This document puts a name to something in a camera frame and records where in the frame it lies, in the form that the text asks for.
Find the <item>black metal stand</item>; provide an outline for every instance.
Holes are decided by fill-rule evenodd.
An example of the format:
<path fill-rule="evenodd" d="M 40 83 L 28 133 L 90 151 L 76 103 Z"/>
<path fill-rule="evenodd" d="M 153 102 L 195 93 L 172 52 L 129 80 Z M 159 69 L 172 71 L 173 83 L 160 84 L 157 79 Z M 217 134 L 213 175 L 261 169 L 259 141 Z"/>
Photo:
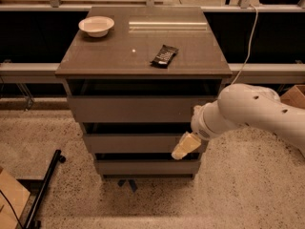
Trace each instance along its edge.
<path fill-rule="evenodd" d="M 48 171 L 46 172 L 45 177 L 42 180 L 42 184 L 39 188 L 38 194 L 35 198 L 34 203 L 31 206 L 30 212 L 29 212 L 26 222 L 24 224 L 25 229 L 39 229 L 40 228 L 41 222 L 39 220 L 34 220 L 34 218 L 39 209 L 40 203 L 43 200 L 44 195 L 46 194 L 49 182 L 51 180 L 51 176 L 55 170 L 57 162 L 59 161 L 61 163 L 64 163 L 66 161 L 66 158 L 64 156 L 61 156 L 60 154 L 61 154 L 61 151 L 56 150 L 53 155 L 53 158 L 51 160 Z"/>

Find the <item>brown box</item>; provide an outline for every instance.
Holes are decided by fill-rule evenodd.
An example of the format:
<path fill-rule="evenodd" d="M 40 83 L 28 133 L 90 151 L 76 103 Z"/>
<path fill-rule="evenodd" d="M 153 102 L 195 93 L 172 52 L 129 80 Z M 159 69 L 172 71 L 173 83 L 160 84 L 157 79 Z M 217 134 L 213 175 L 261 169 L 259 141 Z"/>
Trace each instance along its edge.
<path fill-rule="evenodd" d="M 0 189 L 12 205 L 17 217 L 20 218 L 30 192 L 14 177 L 0 166 Z M 15 229 L 17 219 L 5 198 L 0 194 L 0 223 L 1 229 Z"/>
<path fill-rule="evenodd" d="M 295 85 L 280 97 L 282 103 L 305 109 L 305 85 Z"/>

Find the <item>bottom drawer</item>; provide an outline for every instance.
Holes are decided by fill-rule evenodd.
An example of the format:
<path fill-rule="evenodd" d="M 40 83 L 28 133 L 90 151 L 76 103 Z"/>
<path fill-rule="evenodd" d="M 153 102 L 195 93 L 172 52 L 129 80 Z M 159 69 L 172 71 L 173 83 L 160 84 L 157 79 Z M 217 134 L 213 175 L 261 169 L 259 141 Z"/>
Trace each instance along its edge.
<path fill-rule="evenodd" d="M 94 165 L 100 175 L 194 175 L 198 172 L 200 161 L 95 161 Z"/>

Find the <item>white cable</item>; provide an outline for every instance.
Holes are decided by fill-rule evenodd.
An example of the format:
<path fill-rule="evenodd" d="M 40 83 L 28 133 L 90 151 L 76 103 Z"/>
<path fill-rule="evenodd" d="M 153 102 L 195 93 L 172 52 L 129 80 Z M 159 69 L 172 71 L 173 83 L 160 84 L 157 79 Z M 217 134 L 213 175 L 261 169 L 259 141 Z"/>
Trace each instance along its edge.
<path fill-rule="evenodd" d="M 241 72 L 242 72 L 243 69 L 245 68 L 245 66 L 246 66 L 246 64 L 247 64 L 247 62 L 248 62 L 248 59 L 249 59 L 249 57 L 250 57 L 250 54 L 251 54 L 251 44 L 252 44 L 252 39 L 253 39 L 253 36 L 254 36 L 254 31 L 255 31 L 255 27 L 256 27 L 256 23 L 257 23 L 258 10 L 257 10 L 257 7 L 256 7 L 256 6 L 253 6 L 252 4 L 251 4 L 250 6 L 251 6 L 252 8 L 255 9 L 256 15 L 255 15 L 255 21 L 254 21 L 254 25 L 253 25 L 253 27 L 252 27 L 252 31 L 251 31 L 251 35 L 250 35 L 250 39 L 249 39 L 249 44 L 248 44 L 248 55 L 247 55 L 247 58 L 246 58 L 245 62 L 244 62 L 243 65 L 242 65 L 241 69 L 239 70 L 237 76 L 235 77 L 234 81 L 231 83 L 231 85 L 235 83 L 236 79 L 239 77 L 239 75 L 241 74 Z"/>

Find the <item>drawer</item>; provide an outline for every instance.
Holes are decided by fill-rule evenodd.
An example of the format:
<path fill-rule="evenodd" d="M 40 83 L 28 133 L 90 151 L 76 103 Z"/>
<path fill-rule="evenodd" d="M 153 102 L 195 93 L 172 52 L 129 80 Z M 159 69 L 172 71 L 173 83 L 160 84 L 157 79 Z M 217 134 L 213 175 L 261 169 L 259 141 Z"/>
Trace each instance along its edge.
<path fill-rule="evenodd" d="M 171 153 L 182 135 L 84 135 L 90 153 Z M 202 145 L 195 152 L 202 153 Z"/>
<path fill-rule="evenodd" d="M 193 106 L 207 102 L 188 97 L 72 96 L 69 106 L 77 122 L 190 122 Z"/>
<path fill-rule="evenodd" d="M 100 175 L 193 175 L 198 172 L 200 164 L 200 161 L 94 162 Z"/>

